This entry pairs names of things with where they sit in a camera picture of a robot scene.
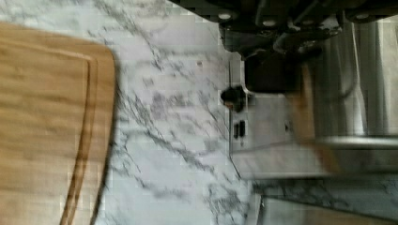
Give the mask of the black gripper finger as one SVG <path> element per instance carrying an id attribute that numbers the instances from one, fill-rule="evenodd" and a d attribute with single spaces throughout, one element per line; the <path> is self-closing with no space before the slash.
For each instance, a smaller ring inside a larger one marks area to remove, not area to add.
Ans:
<path id="1" fill-rule="evenodd" d="M 285 94 L 299 90 L 300 65 L 321 53 L 319 43 L 337 36 L 342 26 L 285 24 L 259 28 L 253 24 L 221 24 L 222 45 L 239 55 L 229 66 L 232 90 Z"/>

